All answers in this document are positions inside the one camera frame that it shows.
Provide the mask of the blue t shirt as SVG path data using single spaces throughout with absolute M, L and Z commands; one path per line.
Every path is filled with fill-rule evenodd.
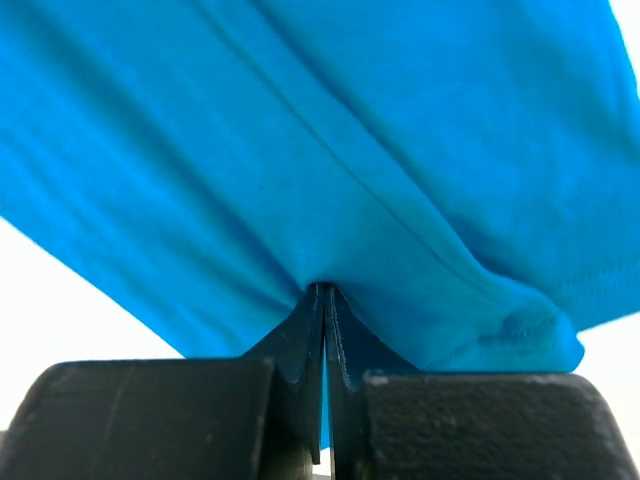
M 187 357 L 323 282 L 569 372 L 639 309 L 637 83 L 606 1 L 5 1 L 1 214 Z

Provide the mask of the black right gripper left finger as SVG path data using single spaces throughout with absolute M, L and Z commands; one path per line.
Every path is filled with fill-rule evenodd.
M 323 309 L 323 287 L 309 287 L 235 358 L 49 367 L 2 436 L 2 478 L 310 478 L 321 449 Z

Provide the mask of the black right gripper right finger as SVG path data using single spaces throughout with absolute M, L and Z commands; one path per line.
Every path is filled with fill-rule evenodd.
M 421 371 L 333 286 L 324 326 L 336 479 L 639 475 L 607 402 L 580 376 Z

